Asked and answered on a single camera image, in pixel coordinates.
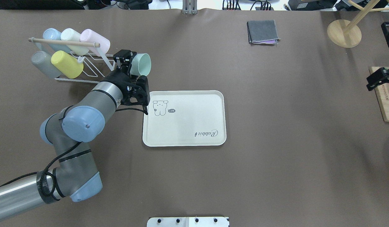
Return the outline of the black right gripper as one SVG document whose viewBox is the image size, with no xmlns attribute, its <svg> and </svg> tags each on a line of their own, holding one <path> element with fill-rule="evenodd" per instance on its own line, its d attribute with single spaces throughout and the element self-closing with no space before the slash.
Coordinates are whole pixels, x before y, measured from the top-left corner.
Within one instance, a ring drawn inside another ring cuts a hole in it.
<svg viewBox="0 0 389 227">
<path fill-rule="evenodd" d="M 389 83 L 389 68 L 380 67 L 367 77 L 367 89 L 372 91 L 377 86 Z"/>
</svg>

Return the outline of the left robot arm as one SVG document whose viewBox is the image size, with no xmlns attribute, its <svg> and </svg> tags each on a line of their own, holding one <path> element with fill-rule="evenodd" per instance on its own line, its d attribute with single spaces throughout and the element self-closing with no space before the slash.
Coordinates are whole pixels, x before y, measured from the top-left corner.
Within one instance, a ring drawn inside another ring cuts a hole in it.
<svg viewBox="0 0 389 227">
<path fill-rule="evenodd" d="M 73 202 L 98 194 L 103 187 L 89 146 L 119 106 L 148 114 L 147 54 L 120 50 L 113 55 L 116 68 L 80 102 L 47 118 L 40 126 L 43 141 L 56 157 L 42 170 L 17 177 L 0 186 L 0 221 L 69 197 Z"/>
</svg>

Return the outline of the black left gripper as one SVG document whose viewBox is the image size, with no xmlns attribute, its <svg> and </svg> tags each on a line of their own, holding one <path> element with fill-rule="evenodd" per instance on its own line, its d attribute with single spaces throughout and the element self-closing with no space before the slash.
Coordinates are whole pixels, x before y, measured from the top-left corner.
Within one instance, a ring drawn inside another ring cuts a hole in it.
<svg viewBox="0 0 389 227">
<path fill-rule="evenodd" d="M 121 105 L 142 105 L 144 114 L 148 115 L 150 102 L 148 78 L 130 74 L 133 52 L 120 50 L 113 55 L 113 59 L 118 70 L 109 73 L 103 82 L 114 84 L 122 92 Z"/>
</svg>

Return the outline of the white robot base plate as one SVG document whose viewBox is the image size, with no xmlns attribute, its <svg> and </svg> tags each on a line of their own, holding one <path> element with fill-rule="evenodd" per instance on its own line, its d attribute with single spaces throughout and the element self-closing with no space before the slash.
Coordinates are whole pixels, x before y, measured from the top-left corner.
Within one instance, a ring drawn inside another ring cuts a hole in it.
<svg viewBox="0 0 389 227">
<path fill-rule="evenodd" d="M 228 217 L 153 217 L 147 227 L 229 227 Z"/>
</svg>

